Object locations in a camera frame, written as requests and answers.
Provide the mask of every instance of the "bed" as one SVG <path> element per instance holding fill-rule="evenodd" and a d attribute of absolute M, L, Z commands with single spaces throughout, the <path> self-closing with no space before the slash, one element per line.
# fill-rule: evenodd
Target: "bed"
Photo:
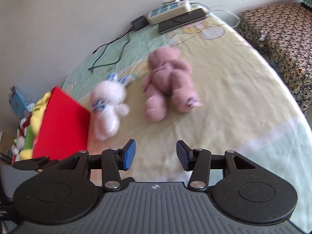
<path fill-rule="evenodd" d="M 118 59 L 126 42 L 112 44 L 101 63 Z M 148 54 L 163 45 L 178 48 L 193 66 L 192 78 L 203 105 L 188 114 L 172 107 L 165 119 L 150 123 L 144 117 L 146 97 L 141 80 L 148 73 Z M 94 139 L 92 121 L 88 150 L 99 154 L 107 148 L 121 148 L 133 138 L 137 143 L 132 167 L 122 178 L 137 181 L 187 181 L 176 156 L 177 140 L 191 148 L 205 148 L 212 154 L 235 150 L 290 182 L 298 193 L 291 221 L 305 232 L 312 219 L 312 133 L 299 106 L 277 73 L 238 33 L 217 17 L 192 23 L 158 35 L 156 26 L 131 34 L 123 59 L 115 66 L 87 69 L 100 52 L 88 59 L 65 81 L 63 89 L 90 109 L 89 92 L 108 73 L 132 73 L 136 80 L 127 88 L 128 116 L 121 119 L 117 135 L 99 142 Z M 210 185 L 222 178 L 211 171 Z M 99 172 L 91 180 L 100 185 Z"/>

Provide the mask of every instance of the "bunny ear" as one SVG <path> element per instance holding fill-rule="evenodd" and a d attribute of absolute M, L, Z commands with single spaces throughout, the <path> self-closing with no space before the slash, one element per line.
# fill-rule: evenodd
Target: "bunny ear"
<path fill-rule="evenodd" d="M 118 78 L 118 74 L 113 72 L 113 73 L 110 73 L 110 74 L 106 77 L 105 81 L 117 82 L 117 78 Z"/>
<path fill-rule="evenodd" d="M 119 83 L 124 84 L 125 87 L 129 86 L 133 81 L 135 80 L 135 78 L 131 75 L 125 75 L 122 78 L 120 78 L 118 80 Z"/>

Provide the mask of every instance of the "white stuffed bunny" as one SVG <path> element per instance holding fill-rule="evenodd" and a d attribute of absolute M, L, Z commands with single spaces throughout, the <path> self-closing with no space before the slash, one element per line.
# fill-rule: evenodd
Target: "white stuffed bunny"
<path fill-rule="evenodd" d="M 129 113 L 129 106 L 124 104 L 125 85 L 131 79 L 126 75 L 117 80 L 117 73 L 108 75 L 105 81 L 96 85 L 90 96 L 94 120 L 94 135 L 98 140 L 114 136 L 119 129 L 119 116 Z"/>

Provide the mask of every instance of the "yellow plush toy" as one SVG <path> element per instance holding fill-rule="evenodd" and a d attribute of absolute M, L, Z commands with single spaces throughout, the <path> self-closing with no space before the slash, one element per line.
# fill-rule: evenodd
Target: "yellow plush toy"
<path fill-rule="evenodd" d="M 30 129 L 32 130 L 34 136 L 36 137 L 39 133 L 41 122 L 43 119 L 44 111 L 48 105 L 51 92 L 44 94 L 43 98 L 40 99 L 32 110 L 32 116 L 30 118 Z M 31 159 L 32 158 L 32 148 L 25 148 L 19 153 L 21 160 Z"/>

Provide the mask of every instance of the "black rectangular device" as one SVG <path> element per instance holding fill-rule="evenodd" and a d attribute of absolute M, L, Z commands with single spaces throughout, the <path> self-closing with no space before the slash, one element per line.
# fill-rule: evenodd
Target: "black rectangular device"
<path fill-rule="evenodd" d="M 164 33 L 180 26 L 187 25 L 192 22 L 204 19 L 206 13 L 202 9 L 196 9 L 187 13 L 181 14 L 174 18 L 170 18 L 158 24 L 158 32 Z"/>

